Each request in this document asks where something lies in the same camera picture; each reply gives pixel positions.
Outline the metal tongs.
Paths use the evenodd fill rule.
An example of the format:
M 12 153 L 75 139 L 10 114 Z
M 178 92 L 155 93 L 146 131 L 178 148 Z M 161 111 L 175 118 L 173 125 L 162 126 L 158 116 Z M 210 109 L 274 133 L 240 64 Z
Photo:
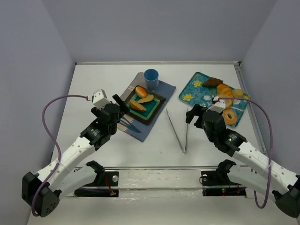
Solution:
M 178 127 L 174 124 L 173 119 L 171 117 L 171 114 L 169 110 L 166 108 L 165 110 L 169 124 L 171 126 L 171 129 L 173 131 L 173 134 L 175 136 L 175 139 L 179 145 L 179 148 L 183 154 L 187 154 L 188 150 L 188 127 L 189 124 L 185 123 L 182 127 L 182 131 L 178 130 Z

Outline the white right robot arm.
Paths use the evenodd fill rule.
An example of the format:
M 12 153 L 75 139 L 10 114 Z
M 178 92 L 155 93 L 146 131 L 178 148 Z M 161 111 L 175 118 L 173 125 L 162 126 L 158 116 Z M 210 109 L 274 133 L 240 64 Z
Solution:
M 300 215 L 300 176 L 291 172 L 258 151 L 245 137 L 226 127 L 221 108 L 207 109 L 198 104 L 186 113 L 186 123 L 197 116 L 194 124 L 206 133 L 215 147 L 230 157 L 246 164 L 252 172 L 236 179 L 236 183 L 271 198 L 286 215 Z

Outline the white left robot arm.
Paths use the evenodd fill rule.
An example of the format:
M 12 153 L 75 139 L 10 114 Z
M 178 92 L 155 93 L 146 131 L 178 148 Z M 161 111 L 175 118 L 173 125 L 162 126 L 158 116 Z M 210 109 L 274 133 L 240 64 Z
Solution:
M 49 165 L 36 173 L 27 172 L 22 178 L 21 196 L 31 207 L 31 213 L 35 217 L 48 216 L 58 206 L 61 198 L 80 186 L 93 182 L 105 172 L 95 161 L 88 162 L 81 173 L 73 173 L 72 170 L 116 134 L 117 124 L 129 112 L 129 108 L 117 94 L 113 95 L 115 103 L 109 101 L 103 90 L 85 99 L 93 103 L 91 112 L 96 119 L 67 150 L 62 152 L 57 147 L 58 157 Z

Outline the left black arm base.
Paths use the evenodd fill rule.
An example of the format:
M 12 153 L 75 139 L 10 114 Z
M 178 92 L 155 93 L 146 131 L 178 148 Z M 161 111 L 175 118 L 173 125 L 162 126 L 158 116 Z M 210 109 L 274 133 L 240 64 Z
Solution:
M 96 161 L 90 161 L 86 164 L 92 168 L 95 178 L 91 183 L 85 184 L 83 187 L 74 191 L 77 197 L 118 197 L 119 189 L 119 172 L 107 171 L 102 165 Z

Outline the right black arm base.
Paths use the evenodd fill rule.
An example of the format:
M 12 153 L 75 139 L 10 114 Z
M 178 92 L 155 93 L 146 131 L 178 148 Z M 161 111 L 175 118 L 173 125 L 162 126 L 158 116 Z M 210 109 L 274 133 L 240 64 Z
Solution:
M 209 196 L 244 196 L 246 197 L 246 187 L 241 184 L 231 182 L 228 174 L 236 163 L 231 160 L 224 160 L 219 163 L 215 170 L 201 171 L 199 183 L 202 184 L 202 195 Z

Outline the seeded bread slice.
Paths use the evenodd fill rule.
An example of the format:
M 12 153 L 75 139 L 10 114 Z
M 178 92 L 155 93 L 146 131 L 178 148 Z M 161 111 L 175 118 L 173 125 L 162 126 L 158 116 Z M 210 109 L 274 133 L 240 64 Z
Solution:
M 154 99 L 154 96 L 153 96 L 153 95 L 148 95 L 148 96 L 146 96 L 146 97 L 144 97 L 144 98 L 139 99 L 137 102 L 138 102 L 139 104 L 143 104 L 143 103 L 151 102 L 153 99 Z

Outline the round orange bun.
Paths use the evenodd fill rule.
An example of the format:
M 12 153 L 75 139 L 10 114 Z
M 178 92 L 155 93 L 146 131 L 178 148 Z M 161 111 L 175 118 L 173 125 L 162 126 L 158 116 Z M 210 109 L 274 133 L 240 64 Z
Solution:
M 148 95 L 147 92 L 146 92 L 146 90 L 143 87 L 141 87 L 141 86 L 137 86 L 135 88 L 135 92 L 138 95 L 138 97 L 140 97 L 140 98 L 145 98 Z

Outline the half bread loaf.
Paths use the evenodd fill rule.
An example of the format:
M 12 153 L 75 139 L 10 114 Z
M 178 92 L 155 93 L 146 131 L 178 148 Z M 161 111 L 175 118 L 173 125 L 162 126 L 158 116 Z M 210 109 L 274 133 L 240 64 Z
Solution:
M 130 107 L 136 111 L 145 112 L 147 109 L 135 100 L 130 100 Z

